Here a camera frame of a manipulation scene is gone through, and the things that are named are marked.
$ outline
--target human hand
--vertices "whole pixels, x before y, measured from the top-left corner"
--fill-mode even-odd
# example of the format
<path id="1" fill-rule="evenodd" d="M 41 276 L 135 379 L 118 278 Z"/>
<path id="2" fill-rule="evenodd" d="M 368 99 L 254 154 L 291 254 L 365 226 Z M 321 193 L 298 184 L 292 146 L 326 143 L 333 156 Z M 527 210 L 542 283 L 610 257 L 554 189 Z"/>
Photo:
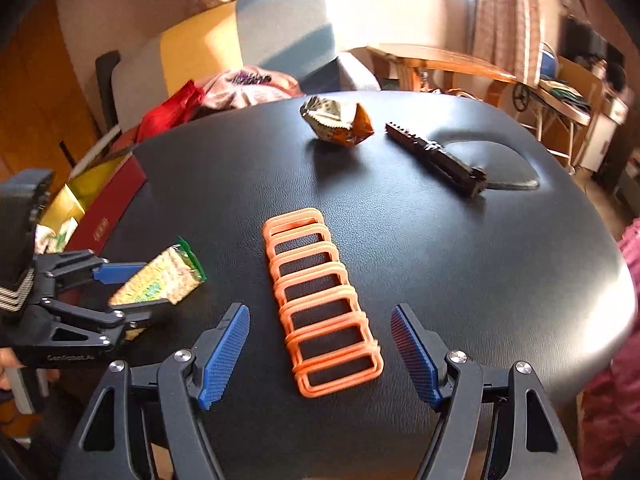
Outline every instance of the human hand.
<path id="1" fill-rule="evenodd" d="M 18 361 L 15 353 L 10 348 L 0 348 L 0 390 L 10 390 L 9 379 L 4 372 L 5 368 L 24 368 Z M 60 378 L 60 370 L 47 370 L 47 379 L 57 381 Z"/>

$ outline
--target pink clothing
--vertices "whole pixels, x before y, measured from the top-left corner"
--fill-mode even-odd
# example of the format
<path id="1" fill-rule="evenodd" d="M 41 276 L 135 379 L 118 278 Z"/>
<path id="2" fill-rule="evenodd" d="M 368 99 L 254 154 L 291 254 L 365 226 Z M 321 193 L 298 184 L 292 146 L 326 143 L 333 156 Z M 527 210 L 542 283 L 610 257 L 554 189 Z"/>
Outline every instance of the pink clothing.
<path id="1" fill-rule="evenodd" d="M 196 84 L 205 92 L 202 106 L 213 110 L 245 108 L 304 95 L 290 75 L 257 66 L 227 70 Z"/>
<path id="2" fill-rule="evenodd" d="M 619 241 L 636 288 L 640 292 L 640 219 Z M 640 436 L 640 317 L 633 332 L 611 360 L 584 389 L 582 396 L 584 480 L 606 480 L 634 437 Z"/>

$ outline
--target wooden table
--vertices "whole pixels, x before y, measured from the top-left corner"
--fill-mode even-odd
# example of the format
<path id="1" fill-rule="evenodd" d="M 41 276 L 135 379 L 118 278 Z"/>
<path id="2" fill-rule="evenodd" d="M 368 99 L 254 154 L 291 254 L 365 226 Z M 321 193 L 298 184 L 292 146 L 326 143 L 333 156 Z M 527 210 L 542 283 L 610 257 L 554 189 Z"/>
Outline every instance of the wooden table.
<path id="1" fill-rule="evenodd" d="M 497 107 L 504 88 L 516 81 L 513 74 L 482 59 L 431 46 L 383 43 L 368 46 L 367 49 L 374 57 L 374 66 L 378 59 L 392 63 L 396 67 L 401 90 L 413 92 L 421 90 L 420 70 L 443 70 L 445 90 L 453 88 L 454 73 L 477 75 L 494 80 L 483 100 Z"/>

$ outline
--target metal pivot screw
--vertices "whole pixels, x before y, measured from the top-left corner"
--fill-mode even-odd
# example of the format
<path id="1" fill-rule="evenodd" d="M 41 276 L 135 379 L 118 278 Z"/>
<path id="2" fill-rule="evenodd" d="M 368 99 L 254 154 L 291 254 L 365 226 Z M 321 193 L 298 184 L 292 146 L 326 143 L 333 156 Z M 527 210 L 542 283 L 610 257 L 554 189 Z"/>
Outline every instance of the metal pivot screw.
<path id="1" fill-rule="evenodd" d="M 449 359 L 454 363 L 466 363 L 466 354 L 462 350 L 452 350 L 449 352 Z"/>
<path id="2" fill-rule="evenodd" d="M 516 363 L 516 370 L 519 371 L 521 374 L 530 374 L 533 368 L 531 368 L 531 365 L 529 363 L 526 363 L 524 361 L 518 361 Z"/>
<path id="3" fill-rule="evenodd" d="M 114 361 L 109 365 L 110 372 L 116 373 L 116 372 L 121 372 L 123 370 L 124 370 L 124 361 L 121 361 L 120 359 L 118 359 L 117 361 Z"/>
<path id="4" fill-rule="evenodd" d="M 176 361 L 178 361 L 179 363 L 185 363 L 187 362 L 189 359 L 191 359 L 191 350 L 178 350 L 175 354 L 174 354 L 174 359 Z"/>

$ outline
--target pink blanket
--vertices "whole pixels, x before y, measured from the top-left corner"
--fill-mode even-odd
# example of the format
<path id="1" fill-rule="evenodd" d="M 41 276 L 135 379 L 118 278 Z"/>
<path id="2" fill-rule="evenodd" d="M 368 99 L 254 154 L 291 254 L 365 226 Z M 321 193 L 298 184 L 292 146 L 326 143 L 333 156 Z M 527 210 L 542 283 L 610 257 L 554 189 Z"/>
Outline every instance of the pink blanket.
<path id="1" fill-rule="evenodd" d="M 640 292 L 640 219 L 625 232 L 618 247 Z M 584 480 L 606 480 L 634 437 L 640 436 L 640 317 L 633 332 L 611 360 L 584 389 L 582 396 Z"/>

